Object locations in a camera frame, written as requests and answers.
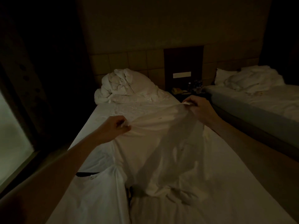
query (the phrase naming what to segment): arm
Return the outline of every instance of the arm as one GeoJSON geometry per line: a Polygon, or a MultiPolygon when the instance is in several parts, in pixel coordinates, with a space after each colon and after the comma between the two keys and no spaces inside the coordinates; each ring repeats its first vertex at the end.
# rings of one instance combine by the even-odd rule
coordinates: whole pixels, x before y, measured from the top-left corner
{"type": "Polygon", "coordinates": [[[190,96],[189,109],[241,158],[262,186],[298,222],[299,163],[223,121],[205,98],[190,96]]]}
{"type": "Polygon", "coordinates": [[[45,223],[91,151],[131,129],[119,127],[125,120],[109,117],[63,156],[9,192],[0,200],[1,223],[45,223]]]}

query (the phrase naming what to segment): white pillow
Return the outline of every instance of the white pillow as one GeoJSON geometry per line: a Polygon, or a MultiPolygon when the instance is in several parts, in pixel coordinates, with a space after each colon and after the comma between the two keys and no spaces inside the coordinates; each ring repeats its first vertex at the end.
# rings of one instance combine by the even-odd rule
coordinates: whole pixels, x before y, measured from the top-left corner
{"type": "Polygon", "coordinates": [[[216,78],[215,78],[215,85],[216,86],[224,86],[224,81],[232,75],[238,73],[237,71],[225,71],[222,69],[217,68],[216,71],[216,78]]]}

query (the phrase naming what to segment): person's right hand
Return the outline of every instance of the person's right hand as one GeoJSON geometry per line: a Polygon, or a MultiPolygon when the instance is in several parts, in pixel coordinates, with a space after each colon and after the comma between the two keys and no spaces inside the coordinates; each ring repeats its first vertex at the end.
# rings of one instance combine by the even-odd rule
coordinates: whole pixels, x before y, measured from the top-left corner
{"type": "Polygon", "coordinates": [[[222,121],[222,119],[217,115],[217,113],[215,112],[215,110],[213,109],[213,107],[207,99],[191,95],[190,97],[186,98],[183,102],[185,101],[192,102],[194,104],[186,105],[186,107],[194,113],[196,118],[201,123],[208,126],[209,128],[213,129],[214,126],[216,126],[222,121]]]}

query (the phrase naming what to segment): beige wall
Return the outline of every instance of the beige wall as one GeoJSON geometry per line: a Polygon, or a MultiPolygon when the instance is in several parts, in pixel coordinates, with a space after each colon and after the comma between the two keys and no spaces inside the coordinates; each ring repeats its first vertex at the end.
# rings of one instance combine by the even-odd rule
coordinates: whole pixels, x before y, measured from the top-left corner
{"type": "Polygon", "coordinates": [[[271,0],[77,0],[90,55],[261,39],[271,0]]]}

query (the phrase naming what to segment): person's right arm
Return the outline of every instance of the person's right arm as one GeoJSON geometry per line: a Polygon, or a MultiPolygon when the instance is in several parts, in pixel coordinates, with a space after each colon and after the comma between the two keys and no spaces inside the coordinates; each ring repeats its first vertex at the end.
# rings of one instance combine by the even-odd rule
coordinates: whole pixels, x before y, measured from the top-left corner
{"type": "Polygon", "coordinates": [[[223,121],[205,98],[190,96],[189,109],[235,151],[262,186],[299,222],[299,163],[223,121]]]}

